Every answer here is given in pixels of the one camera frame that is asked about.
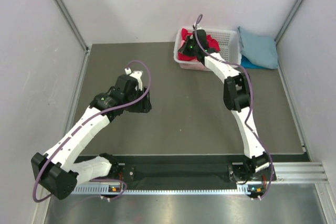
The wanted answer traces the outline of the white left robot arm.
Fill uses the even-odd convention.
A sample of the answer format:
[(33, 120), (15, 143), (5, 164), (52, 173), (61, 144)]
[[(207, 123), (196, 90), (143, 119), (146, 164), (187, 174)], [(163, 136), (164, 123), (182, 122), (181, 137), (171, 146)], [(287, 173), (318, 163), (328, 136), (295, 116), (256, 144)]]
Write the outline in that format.
[(117, 178), (118, 163), (112, 155), (100, 154), (80, 163), (76, 160), (93, 138), (124, 111), (150, 112), (149, 87), (143, 85), (142, 75), (142, 71), (131, 70), (120, 75), (107, 92), (94, 97), (79, 121), (57, 144), (31, 158), (35, 178), (33, 190), (41, 185), (50, 195), (62, 200), (76, 186), (92, 179)]

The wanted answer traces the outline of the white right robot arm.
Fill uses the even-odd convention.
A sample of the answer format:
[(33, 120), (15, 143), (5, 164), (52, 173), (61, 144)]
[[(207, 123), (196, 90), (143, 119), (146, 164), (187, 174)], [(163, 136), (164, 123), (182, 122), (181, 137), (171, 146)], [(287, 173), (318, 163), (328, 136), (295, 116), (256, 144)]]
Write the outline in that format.
[(246, 69), (228, 62), (220, 55), (219, 45), (210, 43), (211, 36), (201, 28), (182, 28), (174, 46), (175, 61), (184, 69), (208, 69), (223, 83), (225, 107), (234, 116), (243, 140), (245, 174), (258, 179), (266, 169), (273, 173), (273, 161), (260, 141), (253, 117), (254, 95)]

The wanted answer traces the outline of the red t-shirt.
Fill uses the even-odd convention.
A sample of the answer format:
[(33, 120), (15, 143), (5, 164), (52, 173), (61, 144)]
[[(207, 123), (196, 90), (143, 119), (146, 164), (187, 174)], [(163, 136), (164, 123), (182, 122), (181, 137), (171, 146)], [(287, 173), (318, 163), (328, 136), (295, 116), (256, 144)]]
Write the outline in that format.
[(212, 54), (214, 52), (220, 52), (220, 46), (219, 46), (218, 41), (214, 39), (211, 35), (207, 34), (207, 42), (208, 42), (208, 48), (205, 49), (206, 52), (208, 52), (209, 54)]

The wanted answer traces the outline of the grey-blue t-shirt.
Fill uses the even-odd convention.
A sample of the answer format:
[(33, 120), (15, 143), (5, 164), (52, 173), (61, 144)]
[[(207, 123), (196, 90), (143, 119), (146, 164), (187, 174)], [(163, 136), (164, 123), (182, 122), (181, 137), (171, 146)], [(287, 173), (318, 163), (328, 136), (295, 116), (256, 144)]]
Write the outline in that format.
[(238, 27), (238, 35), (241, 55), (265, 69), (278, 68), (276, 43), (272, 37), (256, 35), (241, 26)]

